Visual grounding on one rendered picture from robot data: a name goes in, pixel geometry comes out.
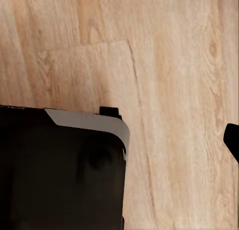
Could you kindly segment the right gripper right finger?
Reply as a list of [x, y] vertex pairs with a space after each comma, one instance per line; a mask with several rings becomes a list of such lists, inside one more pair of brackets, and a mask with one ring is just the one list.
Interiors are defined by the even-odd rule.
[[228, 123], [225, 128], [223, 140], [239, 163], [239, 125]]

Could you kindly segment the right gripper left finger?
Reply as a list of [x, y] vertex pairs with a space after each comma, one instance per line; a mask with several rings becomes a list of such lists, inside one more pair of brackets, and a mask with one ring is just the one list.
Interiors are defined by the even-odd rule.
[[25, 142], [25, 131], [20, 123], [0, 129], [0, 183]]

